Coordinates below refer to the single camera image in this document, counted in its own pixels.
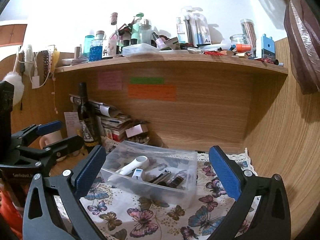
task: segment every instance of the orange cap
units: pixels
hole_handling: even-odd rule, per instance
[[[250,44],[236,44],[236,50],[239,53],[247,52],[247,51],[251,50],[251,45]]]

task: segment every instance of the mug handle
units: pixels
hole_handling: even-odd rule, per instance
[[[40,144],[40,148],[43,149],[46,144],[45,144],[45,141],[47,140],[47,137],[44,135],[44,136],[41,136],[40,140],[39,140],[39,144]]]

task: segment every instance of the butterfly print tablecloth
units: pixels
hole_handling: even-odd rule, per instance
[[[247,153],[228,157],[242,169],[256,174]],[[102,233],[108,239],[119,240],[205,240],[234,203],[212,169],[207,154],[198,154],[196,196],[189,207],[153,201],[112,188],[104,183],[100,174],[80,201]],[[61,215],[68,218],[59,197],[56,202]],[[258,203],[256,197],[238,235],[248,229]]]

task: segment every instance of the curtain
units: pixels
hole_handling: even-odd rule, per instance
[[[320,26],[305,0],[290,0],[284,16],[292,73],[303,94],[320,91]]]

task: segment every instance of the silver bolt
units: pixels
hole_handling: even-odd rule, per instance
[[[37,173],[36,175],[33,176],[33,179],[37,180],[40,179],[41,175],[40,173]]]
[[[251,176],[253,175],[252,171],[249,171],[249,170],[245,170],[245,171],[244,171],[244,174],[245,174],[245,176],[247,176],[247,177],[251,177]]]
[[[275,174],[274,177],[276,180],[281,180],[281,176],[279,174]]]
[[[71,170],[65,170],[63,173],[62,173],[62,175],[63,176],[69,176],[71,174]]]

